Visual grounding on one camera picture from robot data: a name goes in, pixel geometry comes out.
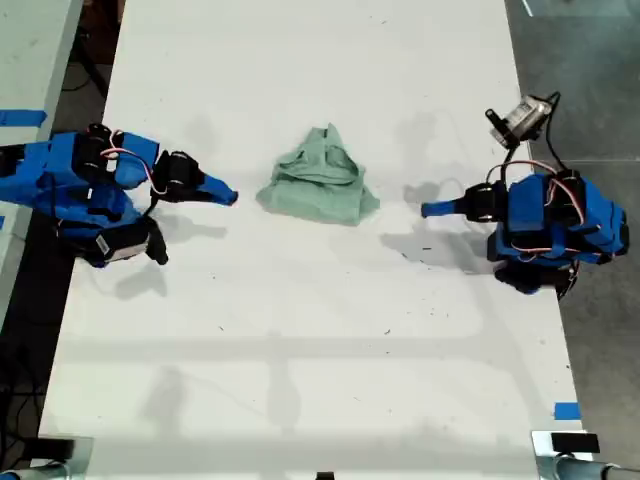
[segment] blue tape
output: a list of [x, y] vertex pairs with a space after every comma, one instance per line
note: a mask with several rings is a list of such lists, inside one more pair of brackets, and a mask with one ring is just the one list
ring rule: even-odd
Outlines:
[[556, 420], [580, 420], [580, 405], [577, 402], [559, 402], [553, 410]]
[[0, 110], [0, 127], [39, 127], [46, 118], [43, 110]]

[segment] green cloth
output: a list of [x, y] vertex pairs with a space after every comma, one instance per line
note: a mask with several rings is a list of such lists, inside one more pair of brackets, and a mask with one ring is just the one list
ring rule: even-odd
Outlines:
[[345, 225], [357, 225], [380, 207], [364, 185], [364, 168], [351, 160], [332, 124], [311, 129], [281, 157], [256, 199], [270, 212]]

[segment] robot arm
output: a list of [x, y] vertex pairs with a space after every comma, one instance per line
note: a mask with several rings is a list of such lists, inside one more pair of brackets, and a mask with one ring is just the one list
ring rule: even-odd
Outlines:
[[506, 261], [496, 278], [524, 293], [553, 285], [563, 295], [575, 283], [580, 261], [608, 263], [629, 248], [625, 212], [562, 162], [561, 170], [540, 162], [513, 162], [535, 164], [549, 173], [529, 175], [507, 188], [504, 172], [512, 153], [521, 141], [537, 138], [555, 106], [557, 102], [552, 106], [525, 97], [504, 120], [489, 110], [492, 134], [510, 152], [501, 179], [492, 184], [487, 178], [456, 200], [422, 205], [425, 218], [464, 214], [472, 222], [497, 223], [487, 258]]
[[[96, 267], [146, 252], [163, 265], [166, 246], [149, 216], [159, 200], [230, 206], [238, 198], [182, 152], [99, 124], [49, 142], [0, 147], [0, 200], [32, 207], [55, 220], [59, 238]], [[150, 180], [152, 207], [138, 212], [125, 190]]]

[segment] white tabletop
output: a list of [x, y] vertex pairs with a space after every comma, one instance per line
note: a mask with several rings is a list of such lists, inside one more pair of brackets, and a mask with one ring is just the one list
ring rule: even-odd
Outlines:
[[[40, 128], [0, 128], [0, 145], [49, 138], [82, 0], [0, 2], [0, 109], [44, 110]], [[0, 202], [0, 329], [16, 279], [31, 209]]]
[[[105, 122], [240, 200], [162, 205], [164, 267], [76, 262], [41, 433], [95, 438], [91, 478], [537, 478], [530, 431], [580, 428], [552, 415], [576, 399], [555, 294], [414, 204], [481, 181], [484, 111], [518, 100], [501, 0], [129, 0]], [[275, 158], [328, 122], [381, 209], [265, 213]]]

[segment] black cable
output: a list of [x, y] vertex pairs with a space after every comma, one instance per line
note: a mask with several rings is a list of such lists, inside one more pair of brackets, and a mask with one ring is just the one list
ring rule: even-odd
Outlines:
[[36, 378], [35, 372], [31, 368], [31, 363], [29, 362], [29, 360], [25, 360], [22, 363], [22, 366], [27, 371], [27, 374], [29, 375], [29, 379], [31, 380], [31, 396], [27, 398], [31, 398], [33, 400], [33, 408], [35, 409], [36, 417], [38, 418], [37, 428], [40, 428], [40, 422], [42, 421], [42, 412], [40, 411], [40, 404], [38, 403], [38, 395], [37, 395], [39, 383]]
[[551, 103], [551, 113], [549, 114], [549, 120], [547, 120], [547, 128], [545, 130], [545, 140], [547, 142], [547, 148], [549, 149], [549, 152], [551, 152], [551, 156], [558, 163], [560, 168], [563, 170], [569, 170], [564, 162], [560, 160], [560, 156], [558, 155], [558, 152], [556, 152], [556, 149], [553, 148], [553, 143], [551, 142], [551, 124], [553, 123], [553, 117], [556, 114], [561, 97], [562, 94], [560, 92], [554, 92], [545, 99], [545, 101]]
[[84, 82], [82, 82], [80, 85], [78, 85], [77, 87], [63, 88], [61, 91], [62, 92], [77, 92], [78, 90], [82, 90], [84, 87], [89, 85], [89, 83], [91, 83], [91, 77], [87, 76], [87, 79]]
[[517, 149], [518, 147], [512, 148], [507, 152], [507, 156], [505, 157], [504, 162], [502, 162], [502, 167], [500, 167], [500, 181], [505, 185], [507, 184], [507, 164], [513, 159], [513, 155], [516, 153]]
[[151, 197], [151, 205], [149, 205], [149, 208], [145, 210], [142, 216], [148, 217], [149, 214], [156, 208], [156, 205], [158, 205], [158, 197]]
[[9, 392], [0, 396], [0, 406], [4, 407], [0, 410], [0, 470], [2, 470], [2, 466], [4, 465], [4, 461], [7, 457], [7, 453], [9, 448], [7, 448], [7, 434], [8, 434], [8, 419], [9, 419], [9, 408], [11, 406], [11, 398], [13, 397], [12, 392], [14, 389], [14, 384], [11, 382], [9, 386]]

